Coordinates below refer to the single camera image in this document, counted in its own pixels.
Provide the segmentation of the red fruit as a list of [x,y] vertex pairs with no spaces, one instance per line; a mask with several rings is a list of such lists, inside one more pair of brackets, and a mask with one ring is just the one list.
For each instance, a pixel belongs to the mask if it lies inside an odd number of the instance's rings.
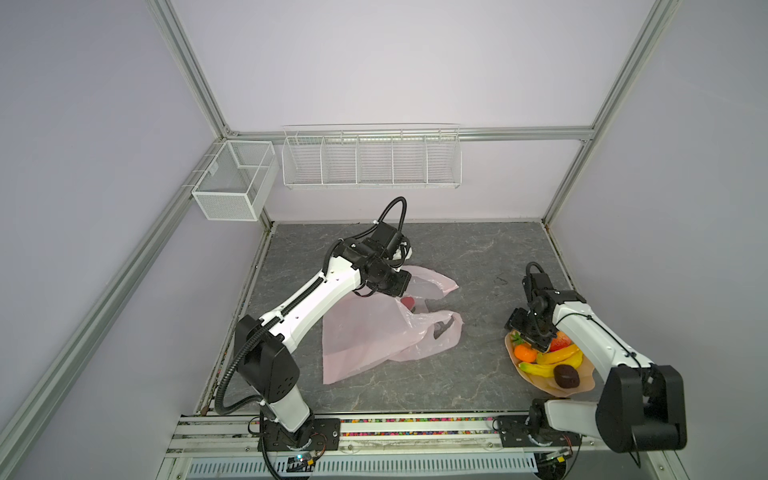
[[413,297],[407,296],[400,299],[402,305],[410,312],[414,312],[416,309],[416,300]]

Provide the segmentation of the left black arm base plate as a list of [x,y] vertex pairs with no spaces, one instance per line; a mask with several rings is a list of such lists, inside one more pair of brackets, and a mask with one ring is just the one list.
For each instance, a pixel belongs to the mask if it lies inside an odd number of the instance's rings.
[[296,432],[288,432],[278,422],[265,420],[261,438],[270,452],[337,451],[341,440],[340,418],[310,418]]

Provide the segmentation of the orange fruit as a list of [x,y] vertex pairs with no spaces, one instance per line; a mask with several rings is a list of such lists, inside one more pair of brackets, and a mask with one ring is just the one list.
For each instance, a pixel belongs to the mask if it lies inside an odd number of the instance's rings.
[[516,345],[513,349],[513,355],[525,363],[535,363],[537,360],[538,352],[526,343]]

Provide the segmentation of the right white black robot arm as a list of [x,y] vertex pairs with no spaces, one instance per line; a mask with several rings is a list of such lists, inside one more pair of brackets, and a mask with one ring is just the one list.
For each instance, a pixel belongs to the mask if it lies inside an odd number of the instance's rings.
[[[622,340],[575,290],[553,285],[537,262],[522,278],[526,306],[516,308],[506,326],[531,354],[514,355],[529,379],[551,380],[561,389],[532,403],[529,434],[572,432],[601,440],[617,453],[681,450],[688,443],[682,375],[660,365]],[[590,363],[603,381],[595,402],[575,401],[578,386],[569,377]]]

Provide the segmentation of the pink plastic bag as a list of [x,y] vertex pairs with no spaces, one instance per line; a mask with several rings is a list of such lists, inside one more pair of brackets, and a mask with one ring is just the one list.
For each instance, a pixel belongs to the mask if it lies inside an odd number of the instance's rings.
[[407,266],[412,275],[403,297],[413,297],[410,312],[400,299],[376,293],[346,295],[322,319],[323,383],[331,385],[387,361],[421,360],[458,345],[463,319],[451,310],[430,311],[427,302],[459,289],[433,270]]

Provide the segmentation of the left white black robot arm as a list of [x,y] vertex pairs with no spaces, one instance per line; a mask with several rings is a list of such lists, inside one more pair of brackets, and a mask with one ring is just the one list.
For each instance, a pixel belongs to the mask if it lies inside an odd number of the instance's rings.
[[214,394],[217,415],[256,403],[260,414],[295,443],[305,442],[313,413],[297,386],[300,371],[293,352],[345,296],[403,296],[411,279],[403,269],[411,252],[403,233],[406,215],[405,197],[394,198],[371,227],[335,240],[321,269],[287,300],[259,318],[239,320],[234,354]]

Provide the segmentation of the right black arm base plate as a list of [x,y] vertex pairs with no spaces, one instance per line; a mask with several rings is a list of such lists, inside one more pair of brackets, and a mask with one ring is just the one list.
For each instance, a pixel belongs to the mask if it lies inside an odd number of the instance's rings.
[[527,414],[499,415],[492,421],[492,429],[498,434],[504,448],[572,448],[581,446],[581,437],[572,432],[562,432],[541,427],[537,432],[529,425]]

